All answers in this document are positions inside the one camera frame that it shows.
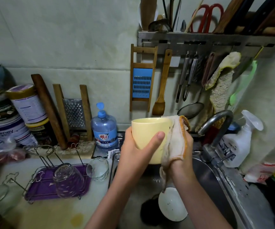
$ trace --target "faucet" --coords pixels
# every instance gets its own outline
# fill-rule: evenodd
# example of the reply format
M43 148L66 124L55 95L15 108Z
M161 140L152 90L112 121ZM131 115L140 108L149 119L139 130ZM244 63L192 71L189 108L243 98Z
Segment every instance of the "faucet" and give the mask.
M230 110L223 110L220 112L217 112L215 115L213 115L210 119L208 119L197 131L197 133L200 136L204 136L204 134L208 131L208 129L217 121L219 121L221 118L225 117L225 121L223 125L221 126L218 134L214 138L213 142L211 144L205 144L203 146L203 153L205 159L201 157L201 159L204 162L211 162L212 165L215 167L221 167L223 165L223 160L229 158L233 155L232 152L230 152L227 156L225 156L223 159L220 159L218 154L215 152L216 146L218 145L219 141L222 139L223 135L226 133L227 129L229 128L230 124L233 121L233 112Z

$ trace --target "kitchen sink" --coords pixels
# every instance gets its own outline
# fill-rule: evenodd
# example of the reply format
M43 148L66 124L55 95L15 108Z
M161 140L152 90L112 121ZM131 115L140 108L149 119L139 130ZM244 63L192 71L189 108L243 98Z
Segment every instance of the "kitchen sink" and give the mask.
M113 181L117 165L120 157L120 152L113 154L113 165L110 176L110 182ZM119 229L131 228L154 228L151 225L146 225L140 217L141 205L158 194L162 190L162 181L159 175L160 165L148 165L138 184L133 189L130 198L121 215L118 227ZM234 204L223 177L219 171L211 164L205 164L201 161L199 155L193 156L193 169L201 186L208 193L214 204L220 210L225 219L233 228L247 228L242 220L238 208ZM169 187L174 187L173 183L168 184ZM194 228L189 215L181 222L172 222L163 217L162 222L155 228L173 228L173 229L190 229Z

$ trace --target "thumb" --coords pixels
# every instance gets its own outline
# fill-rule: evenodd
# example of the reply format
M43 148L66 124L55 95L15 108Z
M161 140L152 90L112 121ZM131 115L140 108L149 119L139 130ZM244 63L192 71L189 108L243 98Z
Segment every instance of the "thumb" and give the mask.
M163 139L165 137L165 133L160 131L151 138L150 142L145 146L143 149L147 154L153 155L154 152L158 149L161 145Z

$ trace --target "dish soap bottle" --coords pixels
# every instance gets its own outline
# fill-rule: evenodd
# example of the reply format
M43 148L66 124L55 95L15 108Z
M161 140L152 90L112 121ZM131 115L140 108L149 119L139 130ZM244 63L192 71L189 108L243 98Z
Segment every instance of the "dish soap bottle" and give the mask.
M91 120L91 127L94 132L96 144L103 150L113 150L118 147L116 119L106 114L104 103L97 103L99 112Z
M255 115L247 110L241 112L246 119L246 124L241 127L237 134L226 134L218 143L220 153L227 156L230 152L233 154L223 161L229 168L239 167L250 152L252 130L264 129L263 123Z

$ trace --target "red scissors handle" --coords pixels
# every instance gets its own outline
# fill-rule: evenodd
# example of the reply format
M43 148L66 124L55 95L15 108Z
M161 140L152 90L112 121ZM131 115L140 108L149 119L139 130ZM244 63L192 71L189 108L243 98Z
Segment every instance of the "red scissors handle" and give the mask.
M208 33L209 32L210 24L211 24L211 20L212 20L212 12L213 12L213 9L215 7L218 7L220 9L220 18L221 18L221 16L224 13L224 9L223 9L222 5L220 5L218 3L215 3L215 4L211 5L211 6L208 6L207 4L203 4L203 5L201 5L199 7L198 10L200 10L202 8L205 8L205 11L204 11L203 17L201 19L201 22L200 22L200 25L199 25L199 28L198 28L198 33L202 33L202 32L203 33ZM194 30L193 30L193 24L191 24L190 29L191 29L191 32L194 32Z

